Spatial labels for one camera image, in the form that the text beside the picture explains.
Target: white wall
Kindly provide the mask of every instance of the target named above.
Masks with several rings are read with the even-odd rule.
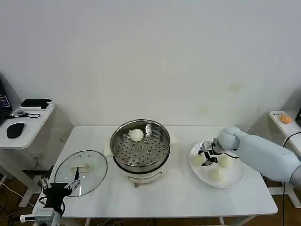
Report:
[[[301,105],[300,9],[299,0],[2,0],[0,71],[21,99],[52,98],[82,125],[247,129]]]

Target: power cord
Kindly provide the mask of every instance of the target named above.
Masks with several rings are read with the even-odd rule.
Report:
[[[60,141],[63,142],[63,143],[66,143],[66,141],[63,141],[63,140],[62,140],[62,138],[60,138]]]
[[[18,111],[15,114],[16,114],[16,116],[14,114],[11,114],[11,115],[7,116],[6,119],[24,118],[24,117],[36,119],[36,118],[41,117],[41,114],[38,114],[38,113],[28,114],[24,111]]]
[[[0,196],[1,196],[1,195],[4,195],[4,197],[5,197],[5,204],[4,204],[4,206],[3,206],[3,207],[0,206],[0,208],[1,208],[0,214],[1,214],[1,213],[3,213],[3,212],[7,211],[5,208],[6,208],[6,205],[7,205],[7,203],[8,203],[8,196],[5,194],[5,192],[4,192],[2,189],[0,189],[0,191],[1,191]]]
[[[14,190],[11,190],[8,186],[6,186],[4,183],[0,182],[0,184],[2,184],[3,186],[5,186],[8,190],[10,190],[11,192],[19,195],[21,198],[24,198],[23,196],[21,196],[18,192],[15,192]]]
[[[227,155],[227,156],[229,156],[229,157],[231,157],[232,159],[239,159],[239,157],[234,157],[232,155],[229,155],[228,153],[224,153],[224,154]]]
[[[19,213],[19,212],[21,212],[21,211],[23,211],[23,210],[25,210],[25,209],[27,209],[27,208],[28,208],[28,207],[26,207],[26,208],[24,208],[24,209],[22,209],[22,210],[19,210],[19,211],[16,211],[16,212],[13,212],[13,213],[9,214],[9,215],[6,216],[5,218],[1,219],[0,222],[3,221],[3,220],[5,220],[5,219],[7,219],[8,217],[14,215],[15,213]]]
[[[285,138],[283,144],[282,144],[282,147],[285,147],[287,141],[292,137],[292,136],[295,136],[297,134],[300,134],[301,131],[298,130],[299,132],[296,132],[296,133],[293,133],[291,135],[289,135],[287,138]],[[282,193],[282,226],[284,226],[284,196],[285,196],[285,182],[283,183],[283,193]]]
[[[23,172],[24,172],[24,173],[31,172],[31,171],[33,171],[35,168],[37,168],[37,166],[38,166],[38,163],[39,163],[39,158],[38,158],[38,157],[34,157],[33,159],[35,159],[35,160],[36,160],[36,164],[35,164],[35,166],[34,166],[34,167],[32,167],[31,169],[23,170]]]
[[[97,224],[96,226],[116,226],[116,225],[118,225],[118,224],[120,224],[121,226],[123,226],[123,221],[125,221],[125,220],[119,220],[119,219],[107,219],[105,222],[103,222],[103,223],[99,223],[99,224]]]
[[[40,197],[39,199],[38,199],[38,202],[39,203],[41,203],[41,204],[43,204],[44,206],[46,205],[44,202],[42,202],[42,200],[43,199],[46,199],[46,198],[48,198],[48,196],[43,196],[43,197]],[[62,212],[62,215],[64,215],[64,213],[65,213],[65,210],[66,210],[66,206],[65,206],[65,203],[64,203],[64,201],[63,201],[63,212]]]

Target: stainless steel pot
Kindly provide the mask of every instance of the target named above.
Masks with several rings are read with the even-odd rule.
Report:
[[[134,142],[128,133],[141,129],[144,137]],[[170,153],[170,136],[161,124],[145,119],[129,121],[120,126],[112,135],[110,148],[115,163],[124,171],[146,174],[159,169]]]

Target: black cable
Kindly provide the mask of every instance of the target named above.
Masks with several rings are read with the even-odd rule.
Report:
[[[48,198],[48,196],[40,197],[40,198],[38,199],[38,202],[41,203],[41,204],[43,204],[43,205],[45,206],[45,203],[42,202],[42,200],[43,200],[43,199],[46,199],[46,198]]]
[[[284,195],[285,195],[285,182],[283,183],[283,194],[282,194],[282,226],[284,226]]]
[[[3,194],[4,197],[5,197],[5,204],[4,204],[4,206],[3,206],[3,207],[0,206],[0,208],[1,208],[0,213],[2,213],[2,212],[4,212],[4,211],[7,211],[5,208],[6,208],[6,205],[7,205],[7,203],[8,203],[8,196],[5,194],[5,192],[4,192],[2,189],[0,189],[0,191],[2,192],[2,193],[0,194],[0,196]]]
[[[36,118],[39,118],[39,117],[41,117],[41,114],[27,114],[27,116],[26,117],[28,117],[28,118],[32,118],[32,119],[36,119]]]
[[[214,151],[213,144],[214,144],[214,143],[211,144],[212,154],[214,154],[214,155],[221,155],[222,153],[217,153],[217,152]]]
[[[34,158],[34,159],[36,160],[36,165],[34,167],[32,167],[31,169],[23,170],[24,173],[29,173],[29,172],[33,171],[35,168],[37,168],[38,162],[39,162],[39,158]]]
[[[295,136],[295,135],[300,134],[300,133],[301,133],[301,131],[299,131],[299,132],[297,132],[297,133],[293,133],[292,135],[289,135],[289,136],[284,140],[284,142],[283,142],[283,144],[282,144],[282,147],[284,147],[284,146],[286,145],[287,141],[288,141],[292,136]]]
[[[297,133],[293,133],[291,135],[289,135],[283,142],[282,147],[285,147],[287,141],[292,137],[295,136],[297,134],[300,134],[301,131],[297,132]],[[283,193],[282,193],[282,226],[284,226],[284,195],[285,195],[285,182],[283,183]]]
[[[66,143],[66,141],[63,141],[63,140],[62,140],[62,138],[60,138],[60,140],[61,140],[63,143]]]
[[[239,157],[234,157],[232,155],[229,155],[228,153],[224,153],[224,154],[227,155],[227,156],[229,156],[229,157],[231,157],[232,159],[239,159]]]
[[[65,203],[64,203],[64,201],[63,201],[63,207],[64,207],[64,209],[63,209],[62,215],[65,213]]]

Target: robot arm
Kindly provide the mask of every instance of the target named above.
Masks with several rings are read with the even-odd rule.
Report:
[[[63,215],[61,205],[64,197],[70,195],[78,186],[80,186],[79,168],[77,168],[74,180],[67,183],[50,183],[48,178],[40,179],[43,187],[43,193],[47,198],[44,207],[38,209],[35,214],[26,214],[20,216],[21,223],[35,222],[35,226],[60,226],[60,218]]]
[[[301,189],[301,162],[290,150],[236,127],[225,127],[212,142],[212,151],[231,151],[244,163],[274,181]]]

